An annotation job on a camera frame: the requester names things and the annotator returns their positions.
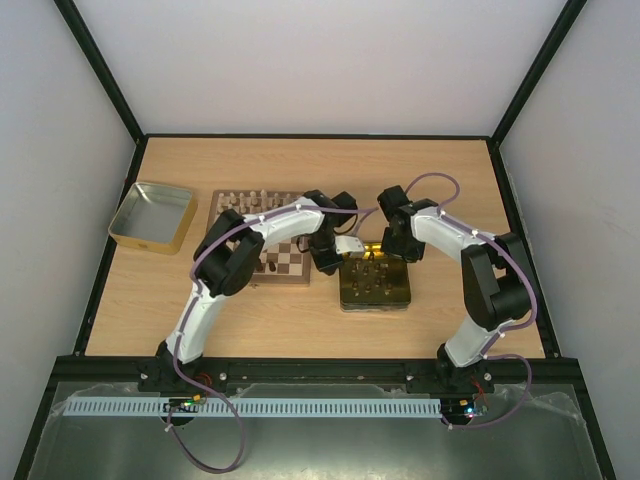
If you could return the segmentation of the wooden chess board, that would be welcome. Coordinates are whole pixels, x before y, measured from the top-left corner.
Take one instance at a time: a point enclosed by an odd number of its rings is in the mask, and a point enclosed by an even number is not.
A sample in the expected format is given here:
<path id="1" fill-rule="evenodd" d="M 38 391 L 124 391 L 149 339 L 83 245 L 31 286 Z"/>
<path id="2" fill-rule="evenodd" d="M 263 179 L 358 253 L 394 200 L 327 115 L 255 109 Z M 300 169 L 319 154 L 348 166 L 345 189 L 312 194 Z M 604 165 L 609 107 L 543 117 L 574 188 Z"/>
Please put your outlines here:
<path id="1" fill-rule="evenodd" d="M 302 195 L 298 191 L 277 190 L 215 190 L 212 194 L 207 229 L 226 210 L 240 215 L 264 214 L 274 208 L 286 206 Z M 307 242 L 290 238 L 267 247 L 260 255 L 249 282 L 258 285 L 310 284 L 311 256 L 306 252 Z"/>

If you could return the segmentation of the gold tin with pieces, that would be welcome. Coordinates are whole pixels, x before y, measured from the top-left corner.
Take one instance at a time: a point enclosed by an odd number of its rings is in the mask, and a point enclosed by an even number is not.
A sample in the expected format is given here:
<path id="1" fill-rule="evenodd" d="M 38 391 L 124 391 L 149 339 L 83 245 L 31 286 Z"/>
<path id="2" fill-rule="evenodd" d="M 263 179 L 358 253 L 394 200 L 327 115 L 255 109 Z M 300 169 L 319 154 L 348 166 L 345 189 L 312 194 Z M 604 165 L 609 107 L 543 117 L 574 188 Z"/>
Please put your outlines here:
<path id="1" fill-rule="evenodd" d="M 380 243 L 344 255 L 339 269 L 340 306 L 346 312 L 406 310 L 412 300 L 407 263 L 391 257 Z"/>

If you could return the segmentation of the gold tin lid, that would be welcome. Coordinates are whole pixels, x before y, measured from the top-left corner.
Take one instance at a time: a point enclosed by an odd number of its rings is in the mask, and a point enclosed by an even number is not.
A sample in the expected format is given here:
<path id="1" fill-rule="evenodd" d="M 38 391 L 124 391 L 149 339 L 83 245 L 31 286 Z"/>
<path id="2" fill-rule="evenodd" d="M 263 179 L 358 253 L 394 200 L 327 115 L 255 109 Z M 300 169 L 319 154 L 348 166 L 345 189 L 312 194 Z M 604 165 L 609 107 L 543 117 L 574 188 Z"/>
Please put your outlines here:
<path id="1" fill-rule="evenodd" d="M 119 246 L 175 255 L 196 211 L 196 197 L 188 189 L 134 182 L 112 219 L 108 233 Z"/>

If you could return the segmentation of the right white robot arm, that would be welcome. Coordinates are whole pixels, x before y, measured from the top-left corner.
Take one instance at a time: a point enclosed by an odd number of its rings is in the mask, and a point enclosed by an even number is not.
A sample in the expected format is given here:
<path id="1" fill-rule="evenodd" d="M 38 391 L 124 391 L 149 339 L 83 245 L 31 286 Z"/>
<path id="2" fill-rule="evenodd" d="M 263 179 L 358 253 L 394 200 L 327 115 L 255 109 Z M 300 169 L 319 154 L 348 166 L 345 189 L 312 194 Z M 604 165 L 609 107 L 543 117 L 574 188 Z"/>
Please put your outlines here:
<path id="1" fill-rule="evenodd" d="M 445 390 L 460 390 L 471 379 L 469 366 L 487 358 L 494 343 L 511 330 L 535 323 L 538 300 L 531 266 L 514 233 L 478 230 L 430 200 L 412 201 L 398 185 L 377 202 L 388 222 L 381 249 L 407 263 L 423 259 L 430 246 L 461 266 L 466 316 L 440 348 L 436 379 Z"/>

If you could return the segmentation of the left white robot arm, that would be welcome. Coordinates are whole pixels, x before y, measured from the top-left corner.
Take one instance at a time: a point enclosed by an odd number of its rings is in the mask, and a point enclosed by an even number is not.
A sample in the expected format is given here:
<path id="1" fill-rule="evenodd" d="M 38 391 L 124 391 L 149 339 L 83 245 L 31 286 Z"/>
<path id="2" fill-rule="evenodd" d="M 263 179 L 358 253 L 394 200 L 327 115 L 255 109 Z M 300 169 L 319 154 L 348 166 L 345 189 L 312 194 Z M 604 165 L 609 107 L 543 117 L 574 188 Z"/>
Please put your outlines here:
<path id="1" fill-rule="evenodd" d="M 194 254 L 189 300 L 158 352 L 177 365 L 199 359 L 224 303 L 250 283 L 261 254 L 271 246 L 306 237 L 316 269 L 334 274 L 343 264 L 336 229 L 359 214 L 349 193 L 329 198 L 318 190 L 262 214 L 222 213 Z"/>

